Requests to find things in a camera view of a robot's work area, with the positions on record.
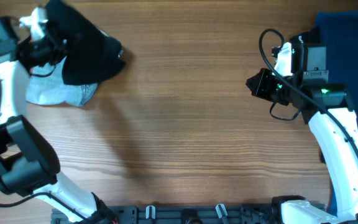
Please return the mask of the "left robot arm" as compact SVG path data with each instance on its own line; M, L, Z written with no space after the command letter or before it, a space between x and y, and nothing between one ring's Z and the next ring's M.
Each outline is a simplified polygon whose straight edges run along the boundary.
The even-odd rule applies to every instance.
M11 18L0 17L0 191L22 202L43 200L72 223L117 223L117 215L60 168L53 147L26 118L31 69L62 60L67 45L45 16L22 17L30 30L20 40Z

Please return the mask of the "black shorts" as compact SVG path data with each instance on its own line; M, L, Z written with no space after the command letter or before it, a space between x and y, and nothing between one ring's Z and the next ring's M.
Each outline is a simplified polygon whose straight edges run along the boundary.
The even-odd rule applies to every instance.
M121 60L122 44L104 35L91 21L61 0L45 6L48 21L67 40L68 53L62 78L66 85L101 83L116 76L126 65Z

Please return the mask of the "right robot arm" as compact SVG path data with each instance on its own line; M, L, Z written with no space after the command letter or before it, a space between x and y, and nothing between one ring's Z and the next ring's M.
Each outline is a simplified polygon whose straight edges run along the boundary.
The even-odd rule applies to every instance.
M326 48L287 42L272 49L274 65L260 70L246 85L252 95L273 104L293 105L309 126L322 152L336 195L331 215L307 200L280 199L279 223L358 223L358 127L344 84L330 84Z

